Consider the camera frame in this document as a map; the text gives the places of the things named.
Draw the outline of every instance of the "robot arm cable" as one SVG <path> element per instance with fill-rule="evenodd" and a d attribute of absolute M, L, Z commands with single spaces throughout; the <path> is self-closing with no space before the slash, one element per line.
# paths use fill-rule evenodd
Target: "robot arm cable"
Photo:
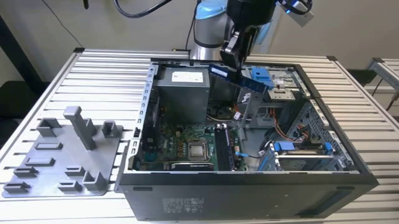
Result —
<path fill-rule="evenodd" d="M 154 6 L 152 6 L 150 8 L 145 9 L 142 12 L 137 13 L 137 14 L 129 14 L 126 13 L 118 6 L 118 0 L 113 0 L 113 4 L 114 7 L 117 9 L 117 11 L 120 12 L 121 15 L 124 15 L 128 18 L 132 19 L 137 19 L 141 18 L 144 16 L 146 16 L 149 13 L 152 13 L 156 9 L 158 9 L 160 7 L 162 7 L 166 3 L 169 3 L 172 0 L 162 0 L 160 1 Z"/>

